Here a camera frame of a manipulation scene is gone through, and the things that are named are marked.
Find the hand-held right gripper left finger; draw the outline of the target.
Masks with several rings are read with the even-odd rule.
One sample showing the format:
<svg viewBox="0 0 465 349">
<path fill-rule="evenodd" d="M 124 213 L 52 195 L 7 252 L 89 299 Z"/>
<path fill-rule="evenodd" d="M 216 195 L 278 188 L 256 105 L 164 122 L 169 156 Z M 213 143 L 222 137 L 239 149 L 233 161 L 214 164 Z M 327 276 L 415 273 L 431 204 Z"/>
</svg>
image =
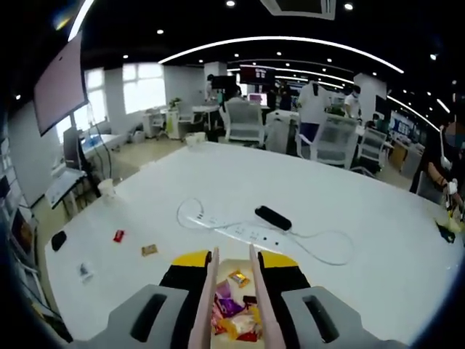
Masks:
<svg viewBox="0 0 465 349">
<path fill-rule="evenodd" d="M 72 348 L 210 348 L 212 252 L 173 260 L 159 285 L 149 284 L 110 312 L 106 328 Z"/>
</svg>

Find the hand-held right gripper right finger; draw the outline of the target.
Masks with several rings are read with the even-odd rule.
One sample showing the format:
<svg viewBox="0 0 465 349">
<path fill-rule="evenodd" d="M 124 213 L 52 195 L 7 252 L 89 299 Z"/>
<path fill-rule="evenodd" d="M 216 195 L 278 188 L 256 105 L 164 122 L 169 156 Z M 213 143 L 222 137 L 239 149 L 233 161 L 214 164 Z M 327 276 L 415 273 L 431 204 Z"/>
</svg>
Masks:
<svg viewBox="0 0 465 349">
<path fill-rule="evenodd" d="M 401 348 L 364 329 L 360 314 L 321 286 L 297 262 L 256 253 L 256 296 L 266 348 Z"/>
</svg>

